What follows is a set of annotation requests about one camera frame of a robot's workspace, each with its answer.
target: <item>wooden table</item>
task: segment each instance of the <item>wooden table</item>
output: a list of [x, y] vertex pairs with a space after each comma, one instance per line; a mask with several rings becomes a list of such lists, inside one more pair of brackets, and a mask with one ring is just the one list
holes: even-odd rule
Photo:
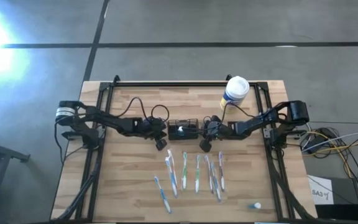
[[[273, 105], [288, 100], [283, 81], [267, 82]], [[99, 84], [100, 82], [84, 82], [80, 101], [86, 105], [95, 105]], [[121, 113], [131, 98], [139, 96], [144, 102], [145, 112], [148, 115], [153, 106], [163, 104], [170, 110], [170, 119], [198, 118], [202, 123], [207, 115], [216, 114], [221, 117], [222, 109], [219, 102], [223, 91], [223, 87], [116, 87], [111, 113]], [[249, 114], [257, 114], [254, 91], [250, 90], [241, 108]], [[140, 103], [135, 101], [126, 116], [143, 117]], [[156, 109], [155, 116], [165, 118], [166, 112], [161, 108]], [[247, 119], [249, 118], [240, 111], [226, 114], [225, 117], [226, 121]], [[170, 142], [168, 138], [166, 140], [168, 146], [158, 151], [154, 141], [128, 138], [113, 129], [107, 130], [94, 222], [277, 221], [261, 131], [255, 131], [243, 141], [212, 142], [212, 150], [208, 153], [210, 160], [218, 161], [219, 151], [224, 154], [227, 190], [223, 193], [222, 203], [218, 203], [216, 196], [209, 192], [207, 167], [203, 160], [200, 164], [200, 192], [198, 195], [195, 194], [195, 158], [197, 154], [204, 155], [198, 146], [201, 138], [175, 142]], [[81, 141], [70, 142], [67, 152], [71, 152], [81, 144]], [[187, 189], [180, 190], [179, 197], [176, 199], [172, 194], [164, 161], [167, 149], [173, 152], [178, 180], [183, 168], [183, 152], [188, 153]], [[62, 214], [78, 193], [85, 157], [86, 151], [83, 150], [71, 155], [65, 161], [51, 218]], [[292, 192], [307, 211], [316, 216], [299, 148], [295, 146], [286, 148], [284, 161]], [[154, 182], [154, 175], [157, 175], [161, 181], [173, 210], [172, 214], [168, 214], [165, 210]], [[284, 214], [287, 214], [282, 194], [280, 198]], [[247, 208], [248, 205], [256, 202], [262, 204], [262, 209]]]

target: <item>metal table frame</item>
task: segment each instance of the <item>metal table frame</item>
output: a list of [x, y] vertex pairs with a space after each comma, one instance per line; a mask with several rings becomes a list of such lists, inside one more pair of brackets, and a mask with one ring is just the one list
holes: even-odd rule
[[[161, 86], [221, 86], [225, 87], [227, 81], [231, 78], [230, 75], [226, 77], [226, 81], [222, 82], [120, 82], [119, 76], [115, 76], [113, 82], [101, 82], [99, 86], [99, 94], [98, 99], [96, 102], [96, 107], [101, 108], [102, 100], [104, 95], [107, 95], [106, 99], [106, 107], [105, 112], [109, 113], [110, 105], [113, 99], [113, 91], [115, 87], [161, 87]], [[250, 82], [251, 87], [254, 88], [256, 103], [258, 107], [259, 113], [263, 113], [265, 110], [272, 107], [272, 102], [270, 99], [269, 93], [269, 86], [267, 82]], [[264, 108], [262, 105], [262, 97], [261, 92], [264, 93], [267, 108]], [[104, 151], [104, 142], [105, 136], [101, 139], [101, 145], [97, 150], [96, 162], [102, 161], [103, 158], [103, 151]], [[288, 186], [288, 179], [287, 173], [285, 171], [284, 160], [282, 156], [282, 151], [279, 149], [275, 149], [277, 153], [277, 162], [278, 162], [278, 171], [275, 168], [275, 164], [273, 162], [272, 157], [272, 147], [269, 143], [269, 138], [265, 136], [262, 132], [262, 137], [264, 139], [264, 146], [266, 151], [266, 160], [268, 165], [268, 171], [270, 174], [270, 183], [272, 187], [275, 211], [277, 216], [278, 222], [284, 223], [349, 223], [347, 221], [338, 222], [338, 221], [330, 221], [330, 220], [318, 220], [313, 218], [309, 215], [306, 210], [300, 205], [297, 201], [295, 196], [291, 193], [289, 186]], [[90, 174], [90, 167], [91, 167], [91, 160], [94, 151], [88, 151], [85, 160], [84, 172], [81, 181], [81, 186], [84, 185], [88, 176]], [[83, 218], [83, 205], [84, 205], [84, 198], [81, 199], [80, 203], [76, 207], [75, 217], [72, 220], [50, 220], [48, 223], [92, 223], [93, 222], [93, 215], [94, 215], [94, 206], [96, 203], [96, 193], [98, 190], [98, 182], [99, 182], [99, 175], [100, 175], [100, 168], [101, 165], [98, 166], [96, 169], [96, 178], [94, 179], [92, 186], [91, 186], [91, 194], [89, 198], [89, 206], [88, 211], [86, 214], [86, 218]], [[285, 218], [283, 215], [283, 209], [281, 206], [280, 195], [278, 192], [278, 186], [283, 190], [284, 196], [286, 198], [285, 204], [288, 210], [288, 218]], [[301, 219], [297, 219], [295, 217], [295, 210], [297, 210], [298, 214], [300, 215]]]

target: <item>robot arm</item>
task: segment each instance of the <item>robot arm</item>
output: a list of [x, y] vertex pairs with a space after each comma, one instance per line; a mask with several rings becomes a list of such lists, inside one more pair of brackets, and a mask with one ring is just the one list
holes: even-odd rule
[[[79, 109], [84, 109], [84, 113], [78, 113]], [[106, 113], [95, 106], [86, 106], [80, 101], [61, 101], [56, 112], [56, 123], [60, 126], [69, 126], [75, 134], [82, 137], [83, 144], [92, 149], [99, 146], [99, 131], [89, 128], [85, 122], [92, 121], [110, 128], [114, 128], [123, 136], [141, 137], [144, 139], [154, 139], [156, 147], [160, 151], [166, 145], [166, 140], [162, 139], [167, 134], [163, 132], [166, 128], [164, 121], [160, 118], [120, 118]]]
[[[287, 117], [281, 119], [279, 111], [287, 108]], [[270, 143], [272, 146], [285, 146], [287, 135], [293, 134], [293, 129], [306, 124], [309, 121], [309, 114], [306, 103], [302, 101], [281, 102], [269, 109], [264, 114], [255, 116], [248, 121], [231, 121], [227, 125], [216, 116], [205, 122], [203, 128], [204, 140], [200, 142], [200, 148], [204, 152], [211, 150], [210, 142], [215, 139], [242, 140], [251, 135], [257, 129], [266, 125], [280, 123], [278, 128], [270, 130]]]

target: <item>gray floor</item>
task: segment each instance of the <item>gray floor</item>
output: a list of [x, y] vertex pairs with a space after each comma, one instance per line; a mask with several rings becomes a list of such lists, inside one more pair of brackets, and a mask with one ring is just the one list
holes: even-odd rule
[[[103, 0], [0, 0], [0, 44], [92, 43]], [[358, 41], [358, 0], [113, 0], [100, 42]], [[77, 100], [91, 49], [0, 49], [0, 145], [12, 161], [0, 223], [48, 220], [60, 174], [53, 120]], [[90, 80], [285, 80], [311, 120], [358, 123], [358, 47], [99, 49]], [[332, 126], [341, 134], [358, 124]], [[354, 149], [358, 160], [358, 148]], [[305, 159], [309, 174], [346, 177], [340, 158]]]

